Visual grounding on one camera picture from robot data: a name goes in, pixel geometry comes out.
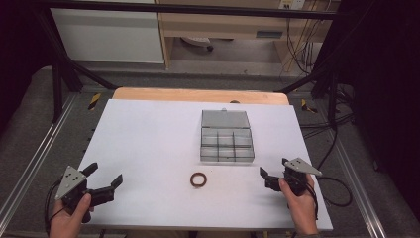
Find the black metal frame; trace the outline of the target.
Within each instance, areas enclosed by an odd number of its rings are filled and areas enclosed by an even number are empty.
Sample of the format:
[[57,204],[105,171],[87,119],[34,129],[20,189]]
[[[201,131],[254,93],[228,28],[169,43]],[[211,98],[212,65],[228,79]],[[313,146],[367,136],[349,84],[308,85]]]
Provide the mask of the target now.
[[94,10],[113,12],[146,12],[146,13],[170,13],[170,14],[195,14],[214,16],[244,16],[260,18],[284,18],[284,19],[315,19],[335,20],[343,17],[336,12],[304,11],[304,10],[268,10],[264,8],[222,7],[204,5],[179,5],[179,4],[155,4],[155,3],[129,3],[109,1],[82,1],[82,0],[33,0],[30,2],[31,10],[48,38],[53,63],[53,89],[54,89],[54,117],[55,122],[61,114],[61,89],[60,80],[63,79],[70,91],[80,91],[81,81],[76,74],[87,76],[107,89],[115,90],[117,85],[106,81],[94,74],[84,66],[75,62],[65,51],[60,40],[59,33],[53,30],[52,24],[46,17],[46,11],[54,9],[71,10]]

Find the light wooden desk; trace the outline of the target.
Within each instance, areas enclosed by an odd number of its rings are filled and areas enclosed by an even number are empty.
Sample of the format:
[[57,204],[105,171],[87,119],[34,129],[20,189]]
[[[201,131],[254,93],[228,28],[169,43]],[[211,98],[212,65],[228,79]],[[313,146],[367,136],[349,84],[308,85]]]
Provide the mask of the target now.
[[[280,0],[155,0],[158,4],[209,5],[278,10]],[[335,12],[340,0],[305,0],[300,10]],[[322,43],[331,26],[329,20],[275,19],[195,14],[157,15],[164,63],[170,65],[173,40],[181,37],[211,39],[262,39],[274,42],[287,71],[296,67],[306,43]]]

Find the white wall socket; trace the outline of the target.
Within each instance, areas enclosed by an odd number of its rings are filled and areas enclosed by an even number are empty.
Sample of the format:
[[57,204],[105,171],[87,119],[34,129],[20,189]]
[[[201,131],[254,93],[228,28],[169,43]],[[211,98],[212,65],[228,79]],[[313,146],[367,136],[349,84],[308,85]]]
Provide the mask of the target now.
[[279,8],[286,10],[300,10],[303,8],[305,0],[280,0]]

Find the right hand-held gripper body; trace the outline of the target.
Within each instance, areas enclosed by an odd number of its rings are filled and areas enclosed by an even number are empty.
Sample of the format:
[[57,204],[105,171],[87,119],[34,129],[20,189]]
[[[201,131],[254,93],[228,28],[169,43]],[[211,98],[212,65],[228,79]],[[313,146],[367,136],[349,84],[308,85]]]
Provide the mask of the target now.
[[287,165],[284,167],[284,179],[296,196],[302,195],[306,190],[306,184],[308,183],[307,175],[322,175],[318,169],[314,168],[301,158],[288,160]]

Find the clear plastic compartment box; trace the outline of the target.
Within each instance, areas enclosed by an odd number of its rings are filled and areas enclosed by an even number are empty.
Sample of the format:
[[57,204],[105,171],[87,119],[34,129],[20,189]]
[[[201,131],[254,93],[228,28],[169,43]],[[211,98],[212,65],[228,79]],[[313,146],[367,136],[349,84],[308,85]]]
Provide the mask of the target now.
[[200,160],[209,163],[252,163],[252,129],[243,110],[203,110]]

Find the person's right hand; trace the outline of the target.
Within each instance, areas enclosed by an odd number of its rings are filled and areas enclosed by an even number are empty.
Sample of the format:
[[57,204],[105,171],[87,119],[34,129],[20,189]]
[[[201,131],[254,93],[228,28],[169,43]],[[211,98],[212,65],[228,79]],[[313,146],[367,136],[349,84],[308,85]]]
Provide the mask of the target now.
[[287,200],[296,235],[299,238],[318,236],[319,230],[316,224],[315,201],[311,193],[305,191],[302,195],[296,196],[283,178],[278,182]]

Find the person's left hand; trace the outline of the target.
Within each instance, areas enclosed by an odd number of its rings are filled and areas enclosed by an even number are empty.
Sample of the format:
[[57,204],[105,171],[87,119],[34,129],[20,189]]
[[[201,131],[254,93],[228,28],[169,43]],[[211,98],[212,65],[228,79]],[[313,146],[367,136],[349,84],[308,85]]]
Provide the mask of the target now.
[[53,207],[54,218],[51,221],[49,238],[78,238],[82,219],[90,209],[91,195],[86,193],[78,202],[72,214],[64,210],[61,200],[57,200]]

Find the white cabinet panel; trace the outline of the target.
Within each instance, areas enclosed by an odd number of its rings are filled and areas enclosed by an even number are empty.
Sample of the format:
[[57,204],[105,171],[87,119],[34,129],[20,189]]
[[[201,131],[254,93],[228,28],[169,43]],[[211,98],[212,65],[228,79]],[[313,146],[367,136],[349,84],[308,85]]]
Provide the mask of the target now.
[[163,63],[156,13],[52,9],[52,15],[73,60]]

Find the aluminium floor rail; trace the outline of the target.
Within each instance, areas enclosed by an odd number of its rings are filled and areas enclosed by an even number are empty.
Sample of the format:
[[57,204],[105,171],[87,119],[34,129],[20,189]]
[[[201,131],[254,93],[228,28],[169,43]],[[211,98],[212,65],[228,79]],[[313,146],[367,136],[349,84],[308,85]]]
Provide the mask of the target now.
[[70,93],[61,107],[62,113],[58,119],[52,123],[43,137],[42,141],[37,147],[37,150],[32,155],[29,163],[27,164],[19,180],[15,184],[10,195],[5,203],[0,208],[0,234],[4,233],[9,225],[12,217],[14,216],[17,208],[19,207],[24,195],[26,194],[29,186],[31,185],[35,175],[40,169],[45,157],[50,151],[55,138],[59,134],[63,124],[65,123],[71,109],[73,108],[74,101],[78,97],[78,93]]
[[386,232],[373,208],[372,203],[370,202],[370,199],[368,198],[368,194],[362,185],[362,181],[360,180],[343,143],[338,137],[338,133],[330,131],[329,136],[334,141],[337,161],[340,163],[343,174],[353,192],[354,200],[356,201],[361,216],[364,219],[370,237],[386,238]]

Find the office chair base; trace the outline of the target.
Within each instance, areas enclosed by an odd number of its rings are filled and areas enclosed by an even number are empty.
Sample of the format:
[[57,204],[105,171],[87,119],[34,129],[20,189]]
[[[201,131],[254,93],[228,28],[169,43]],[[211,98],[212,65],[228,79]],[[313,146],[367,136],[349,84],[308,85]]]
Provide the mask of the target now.
[[181,39],[190,45],[205,48],[208,52],[214,50],[213,45],[208,38],[181,37]]

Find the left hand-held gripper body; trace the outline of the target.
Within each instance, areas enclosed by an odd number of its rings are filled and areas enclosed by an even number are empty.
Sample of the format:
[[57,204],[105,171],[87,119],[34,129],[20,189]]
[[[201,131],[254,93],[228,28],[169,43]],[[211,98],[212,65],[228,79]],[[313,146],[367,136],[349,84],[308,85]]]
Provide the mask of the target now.
[[81,171],[68,166],[60,180],[56,200],[61,200],[64,210],[72,214],[80,199],[88,193],[87,178]]

